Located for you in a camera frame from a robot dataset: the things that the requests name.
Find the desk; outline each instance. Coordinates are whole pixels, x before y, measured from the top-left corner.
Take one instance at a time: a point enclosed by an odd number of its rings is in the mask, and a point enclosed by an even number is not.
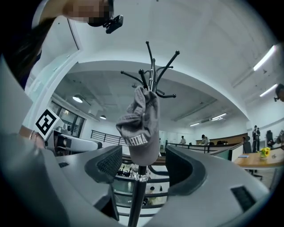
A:
[[[284,166],[284,150],[271,150],[266,160],[260,159],[260,153],[249,153],[247,158],[237,158],[234,163],[245,169],[268,169]]]

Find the white ceiling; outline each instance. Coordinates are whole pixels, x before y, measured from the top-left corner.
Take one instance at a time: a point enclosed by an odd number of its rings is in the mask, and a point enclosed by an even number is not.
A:
[[[258,71],[253,71],[277,41],[265,22],[242,1],[124,0],[114,4],[115,14],[124,16],[124,24],[111,35],[104,28],[71,22],[83,53],[56,90],[62,97],[77,92],[88,102],[96,100],[111,120],[115,121],[133,99],[134,81],[118,70],[133,73],[150,63],[146,40],[159,66],[176,50],[181,51],[174,70],[165,73],[166,79],[159,86],[167,94],[177,94],[176,99],[161,99],[165,119],[195,123],[223,111],[240,109],[246,114],[246,107],[263,91],[284,80],[279,46]],[[218,101],[192,113],[214,98]]]

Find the metal pole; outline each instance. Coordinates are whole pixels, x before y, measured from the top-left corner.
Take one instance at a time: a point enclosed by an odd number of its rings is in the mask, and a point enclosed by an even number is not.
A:
[[[139,166],[138,172],[135,174],[135,182],[132,194],[132,202],[129,214],[129,227],[136,227],[140,216],[141,207],[144,200],[145,189],[148,177],[146,175],[146,166]]]

